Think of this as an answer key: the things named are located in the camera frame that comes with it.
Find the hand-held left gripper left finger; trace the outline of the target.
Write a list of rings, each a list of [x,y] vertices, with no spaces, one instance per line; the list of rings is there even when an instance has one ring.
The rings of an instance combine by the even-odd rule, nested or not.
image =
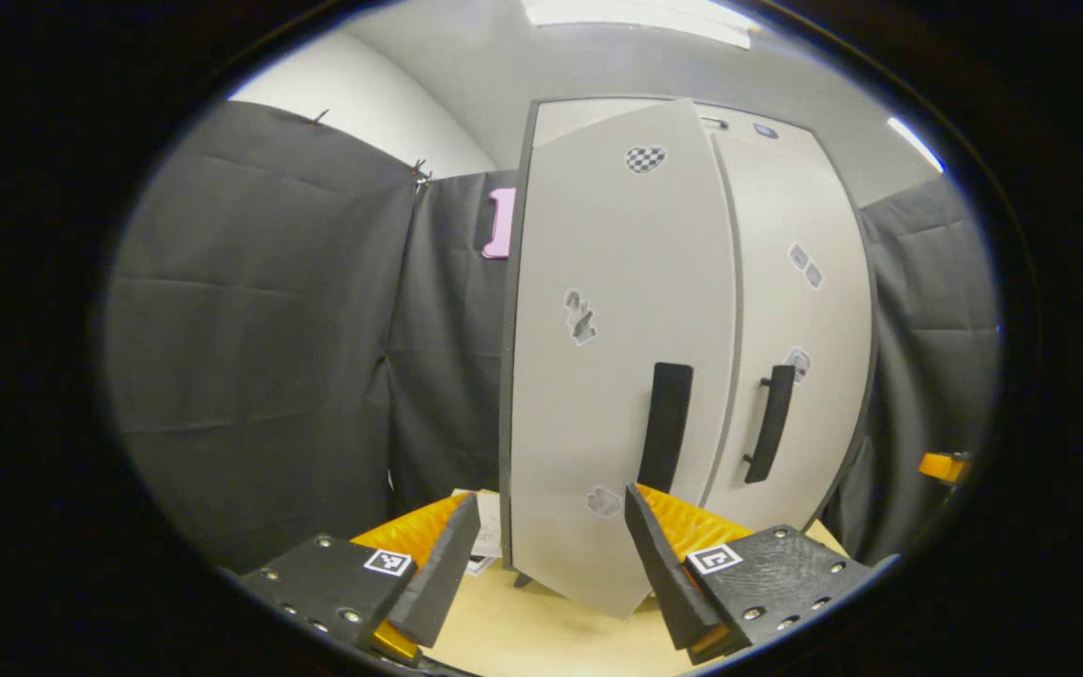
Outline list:
[[[310,536],[238,583],[335,645],[418,664],[438,642],[480,529],[478,494],[460,490],[349,539]]]

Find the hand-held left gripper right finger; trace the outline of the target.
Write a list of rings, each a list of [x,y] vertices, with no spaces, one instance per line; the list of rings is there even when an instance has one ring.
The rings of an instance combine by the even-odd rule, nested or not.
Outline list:
[[[696,666],[781,641],[880,575],[796,528],[751,531],[640,483],[624,519],[674,648]]]

